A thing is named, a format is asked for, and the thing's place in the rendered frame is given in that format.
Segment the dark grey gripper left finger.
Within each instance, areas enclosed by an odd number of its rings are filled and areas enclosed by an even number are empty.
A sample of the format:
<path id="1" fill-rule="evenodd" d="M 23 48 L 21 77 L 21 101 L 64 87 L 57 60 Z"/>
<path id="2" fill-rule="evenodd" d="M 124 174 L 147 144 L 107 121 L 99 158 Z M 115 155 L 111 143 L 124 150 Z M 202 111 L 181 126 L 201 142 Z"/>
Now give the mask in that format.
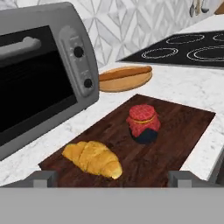
<path id="1" fill-rule="evenodd" d="M 23 180 L 5 185 L 15 188 L 49 188 L 58 186 L 58 174 L 56 171 L 35 171 Z"/>

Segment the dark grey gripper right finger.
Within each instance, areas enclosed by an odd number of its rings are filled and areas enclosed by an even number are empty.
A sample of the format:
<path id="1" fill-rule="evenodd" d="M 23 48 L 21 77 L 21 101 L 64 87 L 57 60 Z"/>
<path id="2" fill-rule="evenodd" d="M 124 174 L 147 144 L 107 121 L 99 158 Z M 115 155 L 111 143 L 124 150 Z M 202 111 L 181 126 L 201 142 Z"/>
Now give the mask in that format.
<path id="1" fill-rule="evenodd" d="M 190 171 L 169 171 L 168 186 L 176 188 L 218 187 L 217 184 L 202 180 Z"/>

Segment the dark wooden cutting board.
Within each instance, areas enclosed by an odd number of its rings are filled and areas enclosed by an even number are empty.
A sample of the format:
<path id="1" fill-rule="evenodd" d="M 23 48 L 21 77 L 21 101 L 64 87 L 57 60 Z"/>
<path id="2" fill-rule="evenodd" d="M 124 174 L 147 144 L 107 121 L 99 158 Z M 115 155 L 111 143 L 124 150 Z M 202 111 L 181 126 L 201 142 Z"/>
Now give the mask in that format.
<path id="1" fill-rule="evenodd" d="M 147 145 L 131 138 L 126 123 L 130 108 L 142 103 L 153 106 L 161 122 L 157 139 Z M 61 150 L 39 166 L 57 172 L 59 187 L 166 187 L 168 172 L 181 168 L 214 116 L 211 111 L 136 94 L 72 140 L 74 144 L 89 140 L 106 144 L 119 157 L 120 178 L 85 173 Z"/>

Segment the golden croissant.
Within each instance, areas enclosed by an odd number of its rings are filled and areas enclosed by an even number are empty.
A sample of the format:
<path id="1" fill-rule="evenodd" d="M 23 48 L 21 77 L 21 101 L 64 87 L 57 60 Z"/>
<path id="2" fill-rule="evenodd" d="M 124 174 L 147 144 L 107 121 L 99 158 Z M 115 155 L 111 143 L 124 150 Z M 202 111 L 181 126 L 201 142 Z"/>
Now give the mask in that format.
<path id="1" fill-rule="evenodd" d="M 83 172 L 112 179 L 118 179 L 123 174 L 118 156 L 104 143 L 96 141 L 70 143 L 62 155 Z"/>

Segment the red-lidded jam jar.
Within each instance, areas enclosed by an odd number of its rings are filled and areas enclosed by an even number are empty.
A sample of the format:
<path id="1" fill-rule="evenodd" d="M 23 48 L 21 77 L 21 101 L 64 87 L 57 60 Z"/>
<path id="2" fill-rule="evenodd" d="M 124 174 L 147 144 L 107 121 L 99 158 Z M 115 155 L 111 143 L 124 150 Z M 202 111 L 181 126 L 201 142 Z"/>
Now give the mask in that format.
<path id="1" fill-rule="evenodd" d="M 129 133 L 134 141 L 139 144 L 150 144 L 158 137 L 161 123 L 158 113 L 149 104 L 138 104 L 129 109 L 126 119 L 129 125 Z"/>

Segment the grey toaster oven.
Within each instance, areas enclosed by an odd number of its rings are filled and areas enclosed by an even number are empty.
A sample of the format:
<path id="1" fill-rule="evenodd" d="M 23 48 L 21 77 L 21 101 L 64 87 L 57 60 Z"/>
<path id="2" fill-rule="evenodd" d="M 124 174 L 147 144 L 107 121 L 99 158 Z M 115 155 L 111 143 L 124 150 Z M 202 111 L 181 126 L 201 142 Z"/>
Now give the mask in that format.
<path id="1" fill-rule="evenodd" d="M 0 46 L 25 37 L 41 47 L 0 59 L 0 161 L 99 99 L 94 49 L 71 3 L 1 10 Z M 81 58 L 74 56 L 77 46 Z"/>

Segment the hot dog bun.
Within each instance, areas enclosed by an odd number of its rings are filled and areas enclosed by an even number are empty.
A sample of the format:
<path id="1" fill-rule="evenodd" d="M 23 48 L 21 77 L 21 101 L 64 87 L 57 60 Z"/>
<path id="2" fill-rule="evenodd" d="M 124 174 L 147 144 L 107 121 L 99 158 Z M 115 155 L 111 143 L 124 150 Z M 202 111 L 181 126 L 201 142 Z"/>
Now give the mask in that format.
<path id="1" fill-rule="evenodd" d="M 99 75 L 102 92 L 123 92 L 139 88 L 152 77 L 151 66 L 121 66 Z"/>

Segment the black hob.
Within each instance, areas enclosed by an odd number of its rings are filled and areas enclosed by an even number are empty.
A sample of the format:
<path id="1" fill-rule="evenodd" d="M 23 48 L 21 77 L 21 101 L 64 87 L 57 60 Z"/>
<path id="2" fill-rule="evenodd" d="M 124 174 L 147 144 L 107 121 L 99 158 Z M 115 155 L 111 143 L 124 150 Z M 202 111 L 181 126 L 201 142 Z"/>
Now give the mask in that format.
<path id="1" fill-rule="evenodd" d="M 224 69 L 224 30 L 174 34 L 120 62 Z"/>

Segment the hanging kitchen utensils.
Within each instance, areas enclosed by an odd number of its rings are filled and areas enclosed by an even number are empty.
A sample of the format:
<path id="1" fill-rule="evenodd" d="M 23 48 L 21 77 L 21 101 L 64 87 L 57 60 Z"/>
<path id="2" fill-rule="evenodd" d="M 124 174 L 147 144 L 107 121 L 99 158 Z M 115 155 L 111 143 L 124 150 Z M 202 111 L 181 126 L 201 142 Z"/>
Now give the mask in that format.
<path id="1" fill-rule="evenodd" d="M 193 16 L 198 16 L 200 13 L 206 14 L 209 12 L 209 9 L 204 6 L 205 0 L 192 0 L 192 4 L 189 8 L 189 15 L 192 18 Z"/>

